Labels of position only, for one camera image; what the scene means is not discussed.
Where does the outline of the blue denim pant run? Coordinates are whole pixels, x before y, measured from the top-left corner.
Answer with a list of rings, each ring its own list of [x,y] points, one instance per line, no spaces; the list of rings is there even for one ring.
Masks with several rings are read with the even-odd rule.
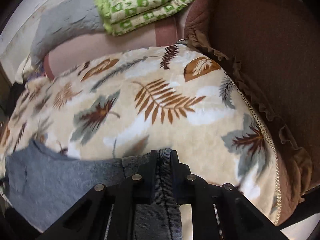
[[[180,208],[172,193],[170,149],[157,152],[155,197],[136,209],[135,239],[182,239]],[[48,229],[96,184],[113,186],[138,172],[150,155],[79,160],[38,141],[5,159],[5,195],[17,212],[40,231]]]

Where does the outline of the cream leaf-print blanket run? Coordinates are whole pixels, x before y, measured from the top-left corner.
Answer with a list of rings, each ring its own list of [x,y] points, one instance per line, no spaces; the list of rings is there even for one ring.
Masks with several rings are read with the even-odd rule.
[[[82,160],[172,148],[194,174],[232,183],[277,224],[274,143],[225,62],[175,44],[103,56],[52,80],[32,80],[1,136],[1,157],[30,139]]]

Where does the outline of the black cloth at bed edge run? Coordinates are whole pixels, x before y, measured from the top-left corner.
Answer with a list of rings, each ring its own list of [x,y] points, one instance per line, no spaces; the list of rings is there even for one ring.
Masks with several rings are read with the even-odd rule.
[[[9,92],[6,109],[5,109],[5,113],[7,117],[10,118],[12,116],[16,107],[17,100],[19,99],[19,97],[21,96],[24,90],[25,90],[24,83],[19,84],[17,82],[14,82],[14,84],[12,85]]]

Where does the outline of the pink bolster cushion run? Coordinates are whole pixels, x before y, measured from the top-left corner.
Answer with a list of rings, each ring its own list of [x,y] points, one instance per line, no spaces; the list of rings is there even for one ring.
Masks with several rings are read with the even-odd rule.
[[[179,20],[170,16],[117,37],[106,33],[80,35],[51,50],[44,58],[44,70],[53,79],[66,70],[105,55],[172,45],[182,37],[182,30]]]

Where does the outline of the white crumpled cloth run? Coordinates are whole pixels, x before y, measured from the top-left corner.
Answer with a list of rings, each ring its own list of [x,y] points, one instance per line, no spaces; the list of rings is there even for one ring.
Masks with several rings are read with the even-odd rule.
[[[27,77],[34,72],[35,67],[31,64],[31,55],[29,54],[20,63],[17,72],[15,74],[15,82],[22,84],[27,80]]]

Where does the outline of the brown sofa with ruffle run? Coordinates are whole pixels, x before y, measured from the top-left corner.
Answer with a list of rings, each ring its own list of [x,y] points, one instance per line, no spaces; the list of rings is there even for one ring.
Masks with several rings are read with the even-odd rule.
[[[271,133],[284,224],[319,188],[319,22],[299,0],[195,0],[184,32],[195,30],[230,57],[226,72]]]

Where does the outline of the green white patterned blanket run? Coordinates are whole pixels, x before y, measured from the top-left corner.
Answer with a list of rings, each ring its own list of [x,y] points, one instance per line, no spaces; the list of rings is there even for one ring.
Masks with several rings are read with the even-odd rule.
[[[103,27],[119,36],[172,16],[194,0],[94,0]]]

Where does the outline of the grey quilted pillow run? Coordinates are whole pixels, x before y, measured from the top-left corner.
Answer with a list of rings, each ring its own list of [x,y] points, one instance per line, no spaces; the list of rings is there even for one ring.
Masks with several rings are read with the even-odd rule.
[[[42,14],[30,48],[31,64],[40,64],[63,42],[102,31],[103,21],[94,0],[65,0]]]

